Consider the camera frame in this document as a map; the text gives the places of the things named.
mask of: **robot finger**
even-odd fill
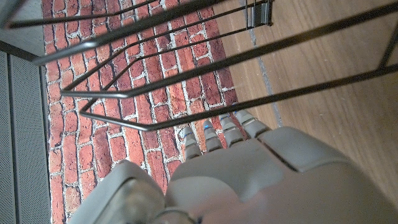
[[[195,135],[193,134],[192,128],[186,127],[183,130],[184,142],[185,142],[185,160],[193,159],[201,156],[201,151]]]
[[[244,137],[239,128],[233,123],[228,114],[219,115],[221,126],[223,127],[226,145],[231,147],[237,142],[244,141]]]
[[[235,111],[234,115],[250,138],[256,138],[261,133],[271,130],[246,110]]]
[[[210,121],[205,121],[203,123],[203,129],[205,132],[207,152],[222,149],[223,145],[221,144],[220,139],[218,139],[218,135],[216,134],[212,123]]]

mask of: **wood grain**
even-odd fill
[[[256,45],[385,5],[392,1],[308,0],[274,2],[272,27],[254,29]],[[216,13],[240,6],[232,0],[214,7]],[[242,28],[244,16],[218,19],[220,32]],[[273,93],[375,69],[398,21],[393,14],[341,30],[304,44],[264,55]],[[223,39],[227,55],[253,48],[245,32]],[[398,61],[395,49],[389,64]],[[231,69],[239,101],[267,95],[259,60]],[[359,165],[398,208],[398,73],[277,103],[284,126],[292,126],[339,149]],[[271,106],[256,115],[275,128]]]

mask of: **brick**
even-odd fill
[[[213,128],[215,130],[222,130],[223,128],[221,127],[221,123],[220,123],[220,119],[218,118],[218,116],[212,117],[211,119],[211,123],[213,125]]]
[[[99,26],[94,27],[95,35],[106,34],[107,32],[108,32],[108,28],[106,27],[105,24],[101,24]]]
[[[87,61],[87,70],[91,70],[96,67],[96,59],[92,58]],[[88,87],[91,91],[100,91],[101,85],[100,85],[100,76],[98,75],[98,72],[95,72],[94,74],[90,75],[88,77]]]
[[[136,101],[137,101],[139,122],[144,124],[152,123],[149,95],[148,94],[139,95],[136,97]],[[144,138],[144,145],[147,149],[153,149],[159,147],[156,131],[145,131],[142,133],[142,136]]]
[[[163,36],[160,36],[156,38],[157,43],[159,44],[159,47],[161,50],[169,49],[171,48],[170,43],[171,43],[171,38],[170,34],[166,34]]]
[[[75,87],[76,91],[88,91],[87,79],[83,80],[79,85]]]
[[[54,0],[53,9],[54,9],[54,12],[64,10],[65,2],[63,0]]]
[[[194,99],[201,96],[200,80],[198,77],[190,78],[187,81],[185,81],[185,83],[186,83],[185,89],[187,91],[189,99]]]
[[[77,115],[69,112],[65,115],[65,131],[77,131]]]
[[[132,3],[130,0],[121,0],[121,8],[122,9],[127,9],[129,7],[132,6]],[[122,14],[124,18],[128,17],[128,16],[133,16],[134,15],[134,11],[128,11]]]
[[[95,57],[95,50],[87,50],[84,54],[86,59]]]
[[[142,132],[144,138],[144,145],[146,149],[155,149],[159,147],[156,131],[144,131]]]
[[[63,210],[62,177],[50,177],[52,223],[65,223]]]
[[[142,60],[137,61],[132,65],[132,67],[129,69],[130,74],[133,78],[137,78],[138,76],[142,75],[142,72],[144,71],[144,66],[142,64]]]
[[[93,170],[89,170],[81,174],[81,185],[83,187],[83,199],[86,199],[96,186]]]
[[[219,61],[225,58],[224,47],[221,39],[211,40],[210,43],[210,50],[213,56],[214,61]]]
[[[130,76],[129,76],[128,72],[123,74],[118,79],[118,87],[119,87],[119,90],[130,90],[131,89],[131,81],[130,81]],[[136,108],[134,106],[134,98],[121,99],[120,104],[121,104],[121,110],[122,110],[123,117],[129,116],[136,112]]]
[[[54,42],[48,43],[45,45],[45,53],[52,54],[55,53],[57,50],[55,49]]]
[[[222,88],[231,88],[232,86],[234,86],[229,68],[223,68],[221,70],[217,70],[217,73]]]
[[[110,139],[113,161],[120,161],[127,157],[123,137]]]
[[[97,129],[93,136],[95,161],[98,177],[100,178],[105,177],[111,172],[112,165],[106,129],[107,127]]]
[[[57,13],[55,17],[65,17],[64,13]],[[65,35],[65,24],[55,24],[55,46],[57,49],[68,47],[67,37]]]
[[[50,150],[49,151],[49,172],[60,172],[61,171],[62,154],[61,150]]]
[[[199,21],[198,13],[197,12],[193,12],[193,13],[190,13],[190,14],[186,15],[185,16],[185,20],[186,20],[187,24],[192,24],[194,22]],[[187,28],[187,30],[188,30],[189,35],[196,34],[196,33],[198,33],[199,31],[202,30],[201,24],[190,26],[190,27]]]
[[[114,42],[111,43],[112,49],[114,51],[116,49],[119,49],[119,48],[123,47],[123,45],[124,45],[124,40],[123,39],[115,40]]]
[[[63,162],[65,163],[63,170],[65,183],[72,184],[77,181],[77,158],[74,135],[65,136],[62,149]]]
[[[132,24],[133,22],[134,22],[134,19],[131,18],[131,17],[128,17],[128,18],[125,18],[125,19],[122,20],[122,23],[123,23],[124,26],[129,25],[129,24]]]
[[[224,133],[219,133],[219,134],[218,134],[218,138],[220,139],[221,144],[223,145],[223,148],[226,149],[226,148],[227,148],[227,145],[226,145]]]
[[[166,105],[155,107],[155,115],[157,122],[163,122],[170,119],[169,109]],[[170,158],[177,156],[179,151],[175,141],[174,128],[161,129],[159,130],[159,134],[166,157]]]
[[[80,169],[86,170],[93,167],[93,146],[83,146],[79,151]]]
[[[145,17],[149,16],[149,11],[148,11],[148,6],[141,6],[139,8],[136,9],[136,16],[139,19],[143,19]]]
[[[100,114],[100,115],[105,115],[105,109],[104,109],[104,105],[102,103],[98,103],[97,105],[94,106],[93,108],[93,113],[94,114]],[[105,122],[103,121],[99,121],[99,120],[95,120],[97,125],[104,125]]]
[[[181,46],[188,43],[188,37],[185,32],[176,35],[175,42],[177,46]],[[178,58],[180,59],[180,65],[182,71],[188,71],[195,67],[193,63],[193,55],[191,52],[191,48],[184,48],[177,51]]]
[[[46,43],[54,41],[54,33],[52,30],[52,25],[44,25],[44,41]]]
[[[90,6],[91,0],[80,0],[80,7]]]
[[[148,38],[148,37],[152,37],[152,36],[153,36],[153,32],[150,33],[150,34],[147,34],[147,35],[145,35],[145,33],[142,34],[142,38],[145,38],[145,39]],[[144,49],[145,55],[156,53],[157,52],[156,41],[155,40],[145,41],[143,43],[143,49]]]
[[[177,29],[181,26],[185,26],[184,19],[182,17],[173,19],[170,21],[170,23],[172,25],[172,29]]]
[[[83,54],[72,55],[72,65],[75,69],[75,75],[81,75],[86,72],[85,61],[83,60]]]
[[[206,30],[207,38],[216,37],[220,34],[220,32],[218,30],[217,21],[214,19],[205,22],[205,30]]]
[[[228,90],[224,92],[225,103],[227,105],[232,105],[235,102],[238,102],[238,97],[236,96],[235,90]]]
[[[96,53],[97,53],[97,60],[99,63],[105,61],[107,58],[109,58],[109,53],[110,53],[109,45],[97,47]]]
[[[80,205],[80,191],[77,187],[67,187],[65,190],[65,211],[74,213]]]
[[[201,41],[204,39],[205,39],[205,36],[203,36],[203,34],[198,34],[198,35],[192,37],[192,42],[198,42],[198,41]],[[193,48],[193,53],[195,54],[196,57],[201,57],[208,53],[206,43],[196,44],[192,48]]]
[[[71,84],[73,81],[73,72],[72,70],[68,69],[64,72],[62,72],[62,78],[61,78],[61,86],[62,88],[67,87],[69,84]]]
[[[105,99],[105,113],[112,118],[121,118],[118,99]],[[120,125],[110,123],[108,131],[110,134],[118,133],[120,132]]]
[[[191,109],[192,114],[196,114],[196,113],[200,113],[200,112],[204,112],[205,111],[205,109],[203,107],[202,100],[195,100],[195,101],[191,102],[190,109]],[[204,151],[206,149],[205,133],[203,131],[203,123],[204,122],[205,122],[204,119],[194,122],[195,129],[197,131],[196,138],[197,138],[197,141],[199,143],[200,149],[202,151]]]
[[[124,128],[124,130],[126,133],[129,160],[140,166],[144,162],[144,151],[142,150],[141,137],[138,130],[132,128]]]
[[[145,78],[140,78],[134,81],[134,87],[141,86],[145,84]],[[151,116],[151,105],[149,101],[149,95],[142,94],[136,97],[137,101],[137,110],[138,110],[138,121],[144,124],[151,124],[152,123],[152,116]]]
[[[114,0],[106,0],[106,8],[108,13],[114,13],[120,11],[119,1]],[[111,30],[115,30],[120,28],[120,16],[111,16],[109,17],[109,28]]]
[[[157,25],[155,27],[156,34],[163,34],[163,33],[167,32],[168,30],[169,30],[169,25],[167,23]],[[156,38],[156,40],[161,49],[167,49],[171,42],[170,34],[160,36],[160,37]]]
[[[166,191],[167,178],[164,171],[162,153],[159,151],[148,152],[147,154],[148,164],[150,166],[150,175],[163,190]]]
[[[67,22],[67,33],[68,34],[72,34],[74,32],[77,32],[78,29],[79,29],[79,22],[78,21]]]
[[[54,103],[61,99],[59,83],[53,83],[49,85],[49,98],[51,103]]]
[[[210,59],[208,57],[204,57],[198,60],[198,65],[207,65],[210,63]],[[220,93],[218,91],[218,86],[216,82],[216,78],[213,72],[204,74],[201,76],[203,90],[205,92],[206,101],[209,105],[221,103]]]
[[[43,18],[52,17],[52,5],[53,5],[52,1],[42,1]]]
[[[61,70],[65,70],[70,67],[69,57],[61,58],[58,60],[58,64],[60,65]]]
[[[167,9],[171,9],[174,6],[178,5],[178,1],[177,0],[168,0],[168,1],[165,1],[165,5],[166,5]]]
[[[162,63],[164,69],[168,70],[171,69],[172,67],[176,66],[177,60],[175,58],[175,53],[174,52],[167,52],[162,54]]]
[[[70,45],[76,45],[80,43],[79,37],[68,37],[68,41]]]
[[[47,69],[48,82],[52,82],[60,78],[60,70],[56,61],[45,64],[45,68]]]
[[[127,67],[127,60],[124,54],[119,54],[113,59],[114,70],[119,74],[123,69]]]
[[[169,169],[170,177],[173,176],[176,168],[181,164],[181,161],[171,161],[167,164],[167,168]]]
[[[81,108],[86,105],[88,100],[81,100],[78,102],[78,109],[81,110]],[[88,119],[83,116],[79,116],[79,125],[80,125],[80,133],[79,133],[79,139],[78,143],[83,144],[86,143],[90,140],[91,132],[92,132],[92,126],[93,123],[91,119]]]
[[[166,71],[166,78],[176,75],[177,74],[177,69],[172,69]],[[181,113],[183,111],[187,110],[187,106],[185,105],[185,97],[184,97],[184,92],[182,90],[182,85],[181,83],[177,83],[174,85],[170,85],[169,87],[169,93],[170,93],[170,104],[172,106],[172,112],[173,114]]]
[[[91,5],[82,7],[80,9],[80,15],[87,16],[91,15]],[[91,19],[85,19],[79,21],[80,23],[80,33],[83,38],[87,38],[91,35],[91,29],[93,28],[93,23]]]
[[[63,132],[62,107],[60,103],[50,106],[50,147],[59,146]]]
[[[209,18],[211,16],[214,16],[214,12],[213,12],[213,8],[212,7],[207,7],[207,8],[204,8],[204,9],[200,9],[199,13],[200,13],[200,17],[202,19],[207,19],[207,18]]]
[[[120,104],[122,106],[123,117],[136,113],[136,107],[134,106],[134,98],[121,99]]]
[[[161,5],[160,5],[160,1],[154,1],[154,2],[151,2],[151,3],[149,3],[149,4],[150,4],[150,6],[151,6],[152,8],[156,8],[156,9],[160,8],[160,9],[162,9],[162,8],[161,8]]]
[[[127,45],[136,43],[137,41],[138,41],[138,37],[137,37],[136,34],[126,37]],[[138,44],[135,44],[135,45],[133,45],[133,46],[131,46],[131,47],[129,47],[127,49],[128,56],[137,55],[137,54],[139,54],[139,52],[140,52],[140,49],[139,49],[139,45]]]
[[[104,14],[106,13],[106,3],[105,0],[93,0],[93,13],[94,14]],[[94,25],[98,25],[105,22],[105,18],[93,19]]]
[[[77,0],[67,0],[67,15],[75,16],[79,10]]]
[[[102,66],[99,69],[99,79],[101,80],[101,86],[104,87],[110,83],[113,79],[113,71],[110,65]]]
[[[63,96],[61,99],[63,109],[65,111],[72,110],[75,108],[75,103],[73,102],[73,98],[70,96]]]
[[[162,70],[160,69],[159,57],[151,57],[146,59],[147,72],[150,82],[156,82],[163,79]],[[154,104],[164,103],[167,101],[165,88],[154,90],[152,93]]]

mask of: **gray panel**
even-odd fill
[[[39,68],[11,56],[19,220],[48,223],[49,180]]]
[[[347,157],[325,143],[290,127],[282,127],[261,134],[264,142],[299,172],[332,162],[350,162]]]
[[[0,52],[0,223],[15,223],[7,54]]]
[[[41,0],[27,0],[12,20],[21,21],[26,19],[42,18],[41,3]],[[0,0],[1,12],[5,8],[5,4],[9,4],[9,0]],[[0,29],[0,40],[34,55],[44,55],[44,38],[42,26],[8,30]]]

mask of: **red brick wall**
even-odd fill
[[[133,0],[134,4],[142,1]],[[178,4],[177,0],[160,3],[161,1],[156,1],[150,6],[140,7],[135,12],[126,12],[108,19],[46,25],[44,26],[46,52],[52,53]],[[132,6],[131,0],[43,0],[43,14],[44,17],[99,14],[116,12],[129,6]],[[145,133],[91,120],[78,115],[78,110],[87,103],[88,99],[60,96],[60,89],[126,44],[211,15],[213,15],[212,9],[204,9],[97,49],[46,65],[50,111],[49,171],[53,223],[67,222],[95,185],[121,159],[129,159],[147,170],[165,190],[172,172],[183,162],[183,139],[178,137],[178,133],[187,125]],[[209,21],[131,47],[77,86],[76,90],[99,90],[137,57],[215,35],[218,35],[217,23]],[[213,40],[210,43],[138,61],[118,80],[112,90],[128,90],[219,60],[225,57],[223,49],[221,40]],[[91,107],[91,112],[140,123],[153,123],[225,106],[236,100],[229,70],[223,69],[135,98],[98,100]],[[221,133],[218,119],[211,120]],[[197,134],[200,147],[205,150],[202,123],[203,121],[197,121],[189,125]]]

